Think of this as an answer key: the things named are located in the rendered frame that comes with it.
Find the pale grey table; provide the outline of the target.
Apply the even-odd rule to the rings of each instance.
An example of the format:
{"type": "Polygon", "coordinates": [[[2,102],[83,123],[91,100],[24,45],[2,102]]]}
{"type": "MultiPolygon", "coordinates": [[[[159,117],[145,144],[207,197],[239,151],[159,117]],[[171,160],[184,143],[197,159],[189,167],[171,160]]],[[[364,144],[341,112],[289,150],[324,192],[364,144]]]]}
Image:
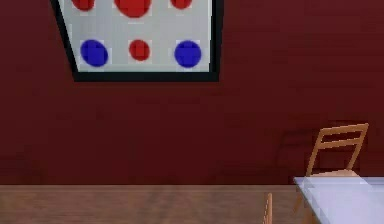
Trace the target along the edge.
{"type": "Polygon", "coordinates": [[[319,224],[384,224],[384,177],[295,177],[319,224]]]}

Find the black framed dotted picture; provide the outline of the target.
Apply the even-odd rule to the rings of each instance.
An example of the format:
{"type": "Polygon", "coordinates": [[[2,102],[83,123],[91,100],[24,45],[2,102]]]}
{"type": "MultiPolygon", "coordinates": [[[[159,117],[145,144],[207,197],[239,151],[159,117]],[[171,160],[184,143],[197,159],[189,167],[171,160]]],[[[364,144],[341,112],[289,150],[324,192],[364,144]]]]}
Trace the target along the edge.
{"type": "Polygon", "coordinates": [[[217,82],[224,0],[50,0],[76,82],[217,82]]]}

